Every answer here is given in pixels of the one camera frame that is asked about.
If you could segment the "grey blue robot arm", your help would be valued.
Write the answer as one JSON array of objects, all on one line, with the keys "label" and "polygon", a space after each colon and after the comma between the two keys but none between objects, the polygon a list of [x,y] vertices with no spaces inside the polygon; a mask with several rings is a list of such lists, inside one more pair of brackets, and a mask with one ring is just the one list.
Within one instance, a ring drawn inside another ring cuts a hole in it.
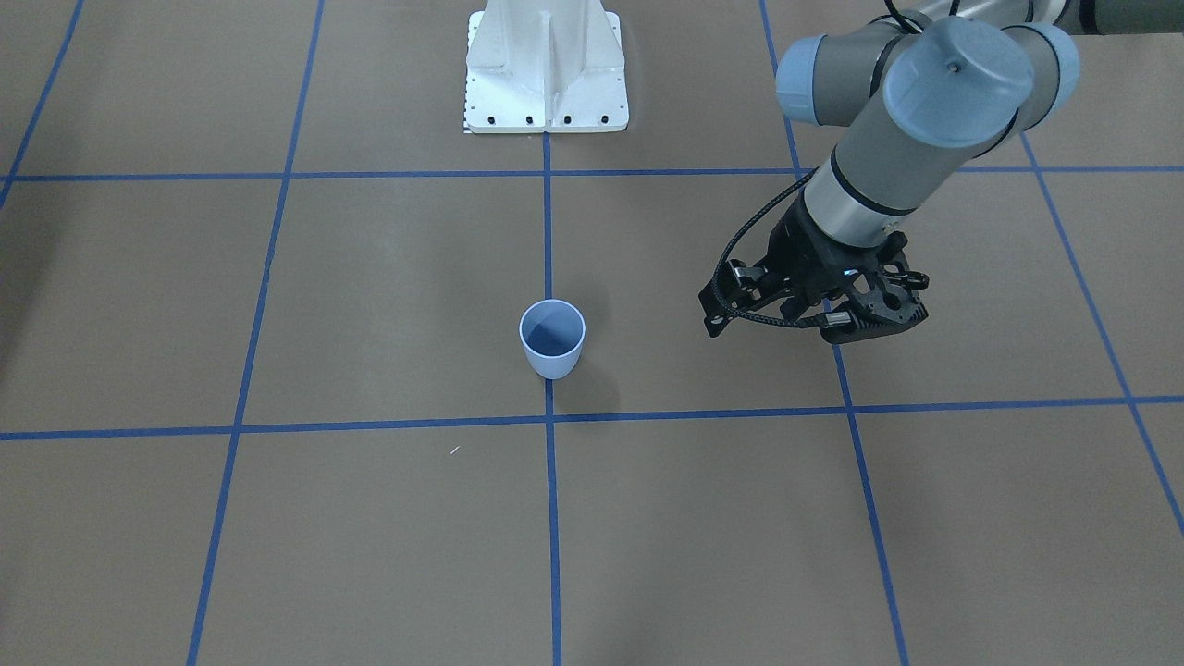
[{"label": "grey blue robot arm", "polygon": [[1179,1],[922,1],[845,36],[794,41],[776,72],[783,116],[843,136],[789,201],[765,256],[723,246],[699,292],[704,329],[744,319],[829,344],[895,337],[929,316],[901,224],[955,169],[1064,105],[1077,36],[1180,31]]}]

